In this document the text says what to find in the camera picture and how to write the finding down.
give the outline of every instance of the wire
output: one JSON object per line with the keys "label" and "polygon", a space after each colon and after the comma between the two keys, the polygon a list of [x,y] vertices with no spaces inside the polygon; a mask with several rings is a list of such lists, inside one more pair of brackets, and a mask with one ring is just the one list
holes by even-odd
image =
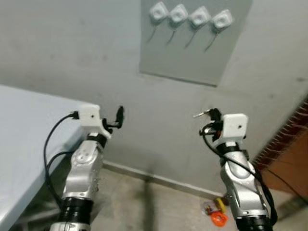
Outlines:
{"label": "wire", "polygon": [[69,152],[60,152],[60,153],[54,155],[54,156],[51,158],[51,160],[49,161],[48,165],[47,165],[47,171],[48,171],[48,173],[49,173],[49,170],[50,170],[50,167],[51,167],[52,163],[54,162],[54,160],[55,160],[56,158],[58,158],[58,157],[61,156],[61,155],[70,155],[70,154],[73,154],[73,153],[74,153],[74,151],[69,151]]}
{"label": "wire", "polygon": [[53,197],[54,197],[54,199],[56,200],[57,205],[58,205],[59,207],[60,207],[60,204],[61,204],[61,198],[59,197],[59,195],[56,193],[56,191],[55,191],[55,189],[54,189],[53,183],[52,183],[51,178],[50,178],[50,175],[49,175],[49,170],[50,170],[50,167],[51,167],[52,163],[54,162],[54,160],[55,160],[56,158],[58,158],[58,157],[61,156],[61,155],[69,155],[69,154],[73,154],[73,153],[74,153],[74,152],[60,152],[60,153],[54,155],[54,156],[51,158],[51,160],[49,161],[49,163],[47,164],[46,170],[47,170],[47,175],[48,175],[48,178],[49,178],[48,187],[51,188],[51,189],[53,189],[53,193],[51,193],[51,194],[53,195]]}
{"label": "wire", "polygon": [[61,206],[61,198],[57,195],[52,183],[51,183],[51,178],[50,178],[50,175],[49,175],[49,172],[48,172],[48,164],[47,164],[47,145],[48,145],[48,142],[51,138],[51,135],[53,134],[53,132],[56,130],[56,128],[63,122],[65,121],[66,119],[68,118],[74,118],[75,117],[75,112],[73,113],[70,113],[64,117],[62,117],[54,126],[53,128],[51,129],[51,131],[49,132],[46,140],[45,140],[45,144],[44,144],[44,149],[43,149],[43,157],[44,157],[44,168],[45,168],[45,180],[46,180],[46,186],[48,188],[48,190],[50,191],[50,193],[52,194],[53,198],[55,199],[57,205],[60,207]]}
{"label": "wire", "polygon": [[213,37],[212,41],[210,42],[210,44],[208,44],[208,46],[204,49],[204,52],[206,52],[215,42],[217,36],[218,36],[219,32],[216,32],[215,36]]}
{"label": "wire", "polygon": [[175,35],[175,32],[176,32],[176,30],[173,29],[172,34],[171,34],[171,37],[169,38],[169,40],[168,40],[168,42],[166,43],[166,45],[168,45],[168,44],[172,41],[172,39],[173,39],[173,37],[174,37],[174,35]]}
{"label": "wire", "polygon": [[188,48],[188,46],[191,44],[191,42],[193,41],[194,36],[196,35],[196,33],[198,32],[198,30],[195,30],[192,34],[191,39],[188,41],[188,43],[186,43],[185,48]]}
{"label": "wire", "polygon": [[148,38],[147,42],[150,42],[152,40],[152,38],[154,37],[154,34],[156,32],[156,27],[157,27],[157,25],[154,26],[153,32],[152,32],[151,36]]}
{"label": "wire", "polygon": [[262,187],[262,190],[263,190],[263,193],[264,193],[264,196],[267,200],[267,202],[269,203],[269,206],[270,206],[270,224],[271,226],[274,226],[274,224],[277,222],[277,219],[278,219],[278,215],[277,215],[277,211],[275,209],[275,203],[274,203],[274,199],[271,195],[271,192],[269,190],[269,188],[266,186],[266,184],[263,182],[263,179],[262,179],[262,176],[260,174],[259,171],[257,171],[257,169],[255,168],[255,173],[253,171],[251,171],[248,167],[246,167],[245,165],[221,154],[218,150],[216,150],[214,147],[212,147],[210,145],[210,143],[208,142],[205,134],[202,135],[203,137],[203,140],[205,142],[205,144],[208,146],[208,148],[214,152],[216,155],[218,155],[220,158],[223,158],[225,159],[226,161],[230,161],[230,162],[233,162],[235,164],[237,164],[238,166],[242,167],[243,169],[245,169],[247,172],[249,172],[251,175],[253,175],[261,184],[261,187]]}
{"label": "wire", "polygon": [[308,205],[308,201],[301,194],[299,194],[299,192],[297,192],[290,184],[288,184],[284,179],[282,179],[280,176],[278,176],[276,173],[270,171],[269,169],[267,169],[267,171],[270,172],[275,177],[277,177],[278,179],[280,179],[283,183],[285,183],[285,185],[288,186],[289,189],[292,190],[292,192],[294,192],[306,205]]}

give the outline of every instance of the white wall-mounted device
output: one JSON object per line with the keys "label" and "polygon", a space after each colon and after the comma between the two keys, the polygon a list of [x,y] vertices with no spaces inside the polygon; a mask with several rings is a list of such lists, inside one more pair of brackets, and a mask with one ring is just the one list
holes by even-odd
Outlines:
{"label": "white wall-mounted device", "polygon": [[188,17],[187,10],[185,9],[183,4],[177,5],[170,13],[169,18],[171,23],[175,26],[183,23]]}
{"label": "white wall-mounted device", "polygon": [[210,19],[211,16],[205,6],[199,7],[189,16],[189,20],[194,28],[204,26]]}
{"label": "white wall-mounted device", "polygon": [[212,18],[213,26],[217,31],[224,30],[233,23],[233,18],[228,9],[223,10]]}
{"label": "white wall-mounted device", "polygon": [[154,24],[160,24],[167,16],[168,10],[161,1],[150,9],[150,17]]}

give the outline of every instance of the gray wall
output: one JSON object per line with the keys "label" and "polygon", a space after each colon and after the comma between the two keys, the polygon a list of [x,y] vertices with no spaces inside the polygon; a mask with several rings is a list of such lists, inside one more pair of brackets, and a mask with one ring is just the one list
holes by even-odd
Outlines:
{"label": "gray wall", "polygon": [[250,117],[255,156],[308,89],[307,0],[256,0],[217,88],[140,75],[138,0],[3,0],[0,83],[127,109],[106,158],[223,191],[198,136],[208,107]]}

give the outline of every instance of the robotic arm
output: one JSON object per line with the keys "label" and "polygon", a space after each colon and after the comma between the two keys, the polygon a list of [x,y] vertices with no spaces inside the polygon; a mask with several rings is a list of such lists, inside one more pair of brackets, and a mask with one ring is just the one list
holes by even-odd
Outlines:
{"label": "robotic arm", "polygon": [[[201,115],[211,118],[211,122],[200,130],[200,135],[207,146],[220,156],[220,176],[227,188],[227,198],[238,229],[272,231],[275,219],[277,220],[272,196],[270,195],[273,217],[270,220],[266,204],[256,184],[256,170],[249,162],[248,155],[239,147],[246,136],[248,117],[244,114],[222,116],[217,108],[195,117]],[[214,147],[208,143],[206,136],[212,136]],[[264,193],[270,194],[262,180],[260,181]]]}
{"label": "robotic arm", "polygon": [[78,117],[87,136],[71,157],[60,215],[50,231],[91,230],[90,215],[98,191],[98,175],[103,166],[103,149],[111,138],[112,128],[122,127],[124,108],[119,108],[114,123],[101,119],[98,105],[82,106]]}

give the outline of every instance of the orange object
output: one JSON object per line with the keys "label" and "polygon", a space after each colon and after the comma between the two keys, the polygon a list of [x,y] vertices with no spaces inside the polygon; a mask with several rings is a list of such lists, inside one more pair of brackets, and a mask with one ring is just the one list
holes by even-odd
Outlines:
{"label": "orange object", "polygon": [[211,219],[216,226],[224,227],[229,218],[223,213],[217,211],[211,214]]}

